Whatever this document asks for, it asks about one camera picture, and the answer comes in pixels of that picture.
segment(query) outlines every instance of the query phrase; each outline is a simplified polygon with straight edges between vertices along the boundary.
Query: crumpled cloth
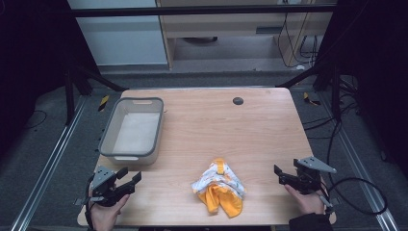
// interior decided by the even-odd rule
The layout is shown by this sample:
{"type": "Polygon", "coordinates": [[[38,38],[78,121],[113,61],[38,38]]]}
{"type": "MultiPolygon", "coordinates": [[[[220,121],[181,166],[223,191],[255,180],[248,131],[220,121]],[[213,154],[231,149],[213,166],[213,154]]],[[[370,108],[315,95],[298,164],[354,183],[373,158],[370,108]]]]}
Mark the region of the crumpled cloth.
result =
{"type": "Polygon", "coordinates": [[[242,211],[246,189],[222,158],[213,160],[191,187],[207,206],[209,213],[216,213],[219,205],[229,218],[238,216],[242,211]]]}

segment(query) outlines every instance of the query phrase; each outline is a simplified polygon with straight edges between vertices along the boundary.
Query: person's right hand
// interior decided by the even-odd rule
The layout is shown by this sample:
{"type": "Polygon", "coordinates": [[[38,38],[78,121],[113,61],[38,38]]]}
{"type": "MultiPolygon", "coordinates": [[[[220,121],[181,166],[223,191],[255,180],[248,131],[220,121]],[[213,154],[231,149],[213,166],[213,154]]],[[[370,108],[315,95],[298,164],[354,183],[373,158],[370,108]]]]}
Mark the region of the person's right hand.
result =
{"type": "Polygon", "coordinates": [[[299,206],[302,215],[324,214],[324,204],[320,199],[321,191],[310,194],[301,194],[290,185],[285,185],[285,189],[293,196],[299,206]]]}

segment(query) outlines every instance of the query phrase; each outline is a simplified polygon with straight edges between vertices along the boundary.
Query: white cabinet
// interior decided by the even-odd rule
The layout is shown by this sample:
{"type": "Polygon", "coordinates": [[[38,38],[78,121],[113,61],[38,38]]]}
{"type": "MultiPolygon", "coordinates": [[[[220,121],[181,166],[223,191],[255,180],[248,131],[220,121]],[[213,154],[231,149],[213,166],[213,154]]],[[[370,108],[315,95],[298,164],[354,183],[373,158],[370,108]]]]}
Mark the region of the white cabinet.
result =
{"type": "MultiPolygon", "coordinates": [[[[68,0],[72,9],[156,7],[155,0],[68,0]]],[[[167,64],[158,16],[78,17],[99,67],[167,64]]]]}

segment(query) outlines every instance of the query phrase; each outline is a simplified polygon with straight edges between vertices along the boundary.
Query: black cloth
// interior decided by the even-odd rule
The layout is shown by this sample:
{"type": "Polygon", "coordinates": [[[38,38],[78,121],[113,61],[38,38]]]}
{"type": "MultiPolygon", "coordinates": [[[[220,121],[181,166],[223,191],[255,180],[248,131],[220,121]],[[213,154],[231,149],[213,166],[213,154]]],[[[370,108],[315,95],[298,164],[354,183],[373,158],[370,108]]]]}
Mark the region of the black cloth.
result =
{"type": "Polygon", "coordinates": [[[315,213],[290,219],[289,227],[291,231],[333,231],[328,216],[315,213]]]}

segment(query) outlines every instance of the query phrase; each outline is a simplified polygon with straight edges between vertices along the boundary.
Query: person's left hand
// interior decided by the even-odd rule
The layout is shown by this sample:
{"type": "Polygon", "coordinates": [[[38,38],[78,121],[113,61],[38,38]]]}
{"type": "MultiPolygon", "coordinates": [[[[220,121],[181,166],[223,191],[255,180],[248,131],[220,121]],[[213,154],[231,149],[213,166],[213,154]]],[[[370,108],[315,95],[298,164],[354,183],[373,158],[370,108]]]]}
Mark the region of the person's left hand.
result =
{"type": "Polygon", "coordinates": [[[120,209],[126,204],[130,195],[124,195],[112,207],[103,207],[98,204],[89,205],[90,216],[92,217],[93,229],[97,231],[111,231],[114,229],[120,209]]]}

